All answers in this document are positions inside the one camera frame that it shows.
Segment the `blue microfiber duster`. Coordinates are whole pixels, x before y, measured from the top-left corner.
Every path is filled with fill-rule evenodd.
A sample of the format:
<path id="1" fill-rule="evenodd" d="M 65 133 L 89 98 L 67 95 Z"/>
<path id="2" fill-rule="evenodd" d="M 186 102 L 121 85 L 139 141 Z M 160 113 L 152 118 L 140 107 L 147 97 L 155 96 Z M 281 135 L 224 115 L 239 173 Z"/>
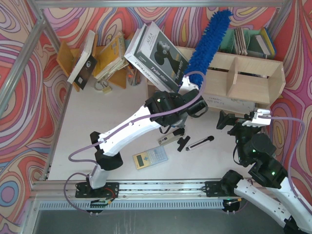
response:
<path id="1" fill-rule="evenodd" d="M 207 69 L 212 62 L 215 53 L 226 34 L 230 25 L 230 16 L 232 12 L 228 9 L 214 12 L 207 27 L 201 36 L 201 39 L 195 48 L 189 60 L 189 64 L 184 74 L 197 71 L 203 74 L 207 73 Z"/>

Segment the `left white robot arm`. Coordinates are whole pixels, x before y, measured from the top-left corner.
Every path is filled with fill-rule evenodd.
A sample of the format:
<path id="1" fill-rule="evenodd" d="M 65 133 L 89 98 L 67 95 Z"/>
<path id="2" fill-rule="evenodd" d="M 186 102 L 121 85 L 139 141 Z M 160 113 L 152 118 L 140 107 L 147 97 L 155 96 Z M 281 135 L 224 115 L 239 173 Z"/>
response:
<path id="1" fill-rule="evenodd" d="M 183 128 L 187 117 L 200 117 L 199 111 L 208 111 L 202 97 L 205 75 L 200 71 L 187 73 L 179 93 L 157 91 L 131 117 L 117 127 L 100 134 L 93 132 L 91 142 L 96 148 L 97 165 L 89 175 L 92 189 L 104 187 L 109 172 L 123 165 L 120 150 L 143 134 L 160 127 Z"/>

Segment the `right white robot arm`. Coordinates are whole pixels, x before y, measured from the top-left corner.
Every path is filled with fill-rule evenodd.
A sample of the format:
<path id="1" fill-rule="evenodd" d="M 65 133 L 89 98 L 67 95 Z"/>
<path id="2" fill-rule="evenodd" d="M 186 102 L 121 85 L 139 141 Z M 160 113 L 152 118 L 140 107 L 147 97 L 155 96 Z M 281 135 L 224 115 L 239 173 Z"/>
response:
<path id="1" fill-rule="evenodd" d="M 222 130 L 227 125 L 232 126 L 227 133 L 235 137 L 237 164 L 251 166 L 248 173 L 252 179 L 276 198 L 261 192 L 234 170 L 222 177 L 219 186 L 225 195 L 235 194 L 260 208 L 283 227 L 284 233 L 310 234 L 312 207 L 294 186 L 291 169 L 273 157 L 276 147 L 270 138 L 260 131 L 274 119 L 265 109 L 252 111 L 243 118 L 220 111 L 216 128 Z"/>

